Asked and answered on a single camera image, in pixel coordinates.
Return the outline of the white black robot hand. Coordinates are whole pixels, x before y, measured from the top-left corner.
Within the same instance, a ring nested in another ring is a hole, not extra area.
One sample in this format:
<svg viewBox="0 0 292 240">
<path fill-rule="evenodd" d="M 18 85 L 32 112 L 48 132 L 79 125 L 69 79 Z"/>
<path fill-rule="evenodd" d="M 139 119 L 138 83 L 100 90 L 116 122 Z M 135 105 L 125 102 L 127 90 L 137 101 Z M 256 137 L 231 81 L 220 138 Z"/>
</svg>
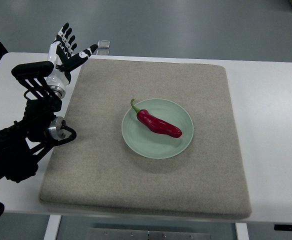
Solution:
<svg viewBox="0 0 292 240">
<path fill-rule="evenodd" d="M 67 22 L 56 34 L 55 40 L 50 45 L 47 60 L 52 62 L 52 73 L 46 78 L 51 89 L 61 92 L 66 91 L 66 86 L 71 82 L 71 72 L 83 65 L 97 50 L 98 45 L 74 53 L 77 47 L 76 37 L 72 35 L 72 28 Z"/>
</svg>

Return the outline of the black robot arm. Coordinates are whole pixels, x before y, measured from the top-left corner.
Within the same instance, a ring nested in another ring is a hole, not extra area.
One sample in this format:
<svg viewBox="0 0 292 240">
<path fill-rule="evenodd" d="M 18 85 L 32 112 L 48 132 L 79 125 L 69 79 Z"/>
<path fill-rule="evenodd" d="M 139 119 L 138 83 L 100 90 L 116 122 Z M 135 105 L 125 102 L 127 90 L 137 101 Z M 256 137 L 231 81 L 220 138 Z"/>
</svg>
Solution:
<svg viewBox="0 0 292 240">
<path fill-rule="evenodd" d="M 22 120 L 0 130 L 0 180 L 20 183 L 36 175 L 39 161 L 54 147 L 76 139 L 77 133 L 56 112 L 62 100 L 46 82 L 54 70 L 50 61 L 19 64 L 11 74 L 24 86 L 28 98 Z"/>
</svg>

